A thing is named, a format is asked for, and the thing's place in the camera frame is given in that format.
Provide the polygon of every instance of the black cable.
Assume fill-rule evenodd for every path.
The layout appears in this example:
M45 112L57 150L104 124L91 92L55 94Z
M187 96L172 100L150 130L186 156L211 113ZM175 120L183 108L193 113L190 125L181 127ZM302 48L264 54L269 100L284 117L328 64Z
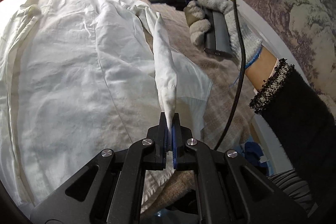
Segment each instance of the black cable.
M223 133L221 137L219 138L215 148L213 150L217 150L218 147L221 145L221 142L223 141L225 135L227 134L227 131L231 125L233 116L235 115L235 111L237 108L240 92L243 87L243 80L244 80L244 74L245 74L245 65L246 65L246 55L245 55L245 47L244 47L244 42L243 42L243 37L242 33L240 30L240 25L239 25L239 20L238 20L238 10L237 10L237 3L236 0L233 0L233 9L235 13L235 21L236 21L236 27L237 27L237 33L238 33L238 40L239 40L239 45L241 49L241 67L240 67L240 73L239 73L239 80L238 80L238 85L237 85L237 91L236 91L236 96L232 104L231 112L229 115L229 118L227 119L226 126L223 130Z

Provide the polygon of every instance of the bed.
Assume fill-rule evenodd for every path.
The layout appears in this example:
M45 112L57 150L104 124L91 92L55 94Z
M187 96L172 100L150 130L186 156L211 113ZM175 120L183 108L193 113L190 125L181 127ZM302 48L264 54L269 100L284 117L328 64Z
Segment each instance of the bed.
M316 52L314 52L314 50L312 51L311 47L306 47L307 43L305 39L307 38L307 33L300 34L300 32L295 32L295 30L291 29L287 29L287 32L283 32L286 25L283 25L281 16L276 15L275 18L277 21L274 21L272 15L267 14L267 9L259 6L255 0L238 0L238 3L243 16L263 38L263 44L275 53L275 55L285 57L289 63L295 64L304 79L320 93L321 98L325 100L330 109L334 110L335 99L333 92L335 91L335 77L333 74L335 71L335 56L330 54L335 44L335 27L333 23L330 20L324 21L323 24L325 25L322 27L325 31L322 32L322 34L326 35L324 39L326 39L327 43L323 44L323 47L320 47L321 43L316 42L315 47L321 50L321 52L318 52L318 55L316 55ZM280 9L286 9L286 6L283 4L280 6ZM218 62L190 46L189 30L182 12L178 12L167 5L153 5L152 9L159 12L164 20L170 46L181 52L201 68L212 81L212 88L203 116L204 128L200 134L200 139L212 148L221 135L231 110L236 92L236 87L231 87L231 84L235 81L239 72L232 62ZM300 14L294 10L290 12L290 16L296 19L296 23L300 22L301 18L305 18L305 15L303 15L303 17L298 17L298 15ZM146 32L145 28L143 31L146 42L151 47L152 36ZM291 37L293 39L296 35L296 39L294 40L298 45L293 44L293 39L287 39L288 32L292 33ZM324 53L330 57L328 64L331 65L331 72L327 72L323 69L326 62L322 62L321 56L324 56ZM229 132L220 147L221 151L233 148L249 137L250 122L254 114L248 107L248 104L253 96L253 87L248 79L245 79L236 114ZM173 203L192 188L193 174L191 172L175 172L166 183L152 190L149 200L143 200L143 216L151 215L158 209Z
M335 113L335 0L243 1L279 35L310 86Z

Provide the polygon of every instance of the wrist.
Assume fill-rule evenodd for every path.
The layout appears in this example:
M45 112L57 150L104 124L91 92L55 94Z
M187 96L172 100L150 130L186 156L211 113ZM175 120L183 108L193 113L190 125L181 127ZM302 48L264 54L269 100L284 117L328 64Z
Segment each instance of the wrist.
M245 70L245 75L256 90L260 90L264 82L267 81L276 61L276 57L262 46L259 58Z
M245 68L251 66L261 53L262 39L258 37L247 25L244 18L238 13L239 25L241 29L241 37L245 47L246 65ZM238 39L238 30L236 28L236 19L234 12L231 11L225 15L225 20L230 35L230 47L235 53L236 65L240 67L242 60L241 47Z

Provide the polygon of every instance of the wrinkled fabric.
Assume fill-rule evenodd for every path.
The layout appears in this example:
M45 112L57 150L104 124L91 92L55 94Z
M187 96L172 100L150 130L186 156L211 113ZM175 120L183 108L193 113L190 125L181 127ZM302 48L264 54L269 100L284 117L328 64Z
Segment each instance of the wrinkled fabric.
M10 15L0 27L0 179L17 205L37 205L104 148L146 137L161 111L168 127L175 107L189 112L199 138L211 81L170 48L146 3L15 2L0 3ZM142 211L174 172L169 159L146 173Z

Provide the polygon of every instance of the white knit glove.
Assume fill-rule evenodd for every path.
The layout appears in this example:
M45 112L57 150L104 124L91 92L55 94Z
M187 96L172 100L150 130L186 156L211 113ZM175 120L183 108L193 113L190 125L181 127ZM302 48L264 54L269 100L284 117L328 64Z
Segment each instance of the white knit glove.
M224 14L227 29L230 35L230 47L235 54L235 63L239 65L242 60L241 49L238 40L233 2L230 0L197 0L189 2L184 8L185 18L189 26L190 40L193 45L200 47L204 43L204 33L209 31L210 22L205 19L205 13L200 6L216 10ZM250 66L261 51L261 38L256 36L248 27L244 18L238 12L241 36L245 46L246 66Z

